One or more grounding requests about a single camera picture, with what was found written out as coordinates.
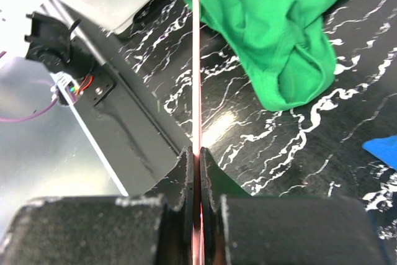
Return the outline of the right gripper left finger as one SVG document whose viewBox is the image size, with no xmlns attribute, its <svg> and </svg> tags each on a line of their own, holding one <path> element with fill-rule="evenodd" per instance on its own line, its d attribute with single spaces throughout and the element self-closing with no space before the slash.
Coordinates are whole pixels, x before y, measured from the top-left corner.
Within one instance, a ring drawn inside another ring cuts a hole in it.
<svg viewBox="0 0 397 265">
<path fill-rule="evenodd" d="M 14 215 L 2 264 L 191 264 L 193 154 L 134 197 L 39 197 Z"/>
</svg>

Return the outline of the green tank top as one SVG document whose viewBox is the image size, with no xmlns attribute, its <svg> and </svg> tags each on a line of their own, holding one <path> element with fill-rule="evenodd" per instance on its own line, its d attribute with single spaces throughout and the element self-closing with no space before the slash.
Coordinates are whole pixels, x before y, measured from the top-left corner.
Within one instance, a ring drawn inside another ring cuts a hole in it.
<svg viewBox="0 0 397 265">
<path fill-rule="evenodd" d="M 238 56 L 262 106 L 305 105 L 334 81 L 323 14 L 337 0 L 200 0 L 200 20 Z"/>
</svg>

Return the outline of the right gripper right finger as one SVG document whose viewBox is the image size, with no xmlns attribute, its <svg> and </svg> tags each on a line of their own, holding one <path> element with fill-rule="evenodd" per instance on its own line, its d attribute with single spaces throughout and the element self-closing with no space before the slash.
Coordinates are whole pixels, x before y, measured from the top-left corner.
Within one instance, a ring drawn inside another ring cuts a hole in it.
<svg viewBox="0 0 397 265">
<path fill-rule="evenodd" d="M 351 197 L 251 196 L 200 153 L 204 264 L 383 264 L 374 219 Z"/>
</svg>

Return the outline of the pink hanger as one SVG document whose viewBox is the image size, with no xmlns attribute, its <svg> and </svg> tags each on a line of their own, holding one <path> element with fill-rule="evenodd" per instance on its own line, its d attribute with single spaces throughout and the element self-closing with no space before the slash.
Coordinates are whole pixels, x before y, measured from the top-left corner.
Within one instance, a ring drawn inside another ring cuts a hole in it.
<svg viewBox="0 0 397 265">
<path fill-rule="evenodd" d="M 201 95 L 200 1 L 192 0 L 192 152 L 194 163 L 192 261 L 194 264 L 204 263 L 200 178 L 200 150 L 202 147 Z"/>
</svg>

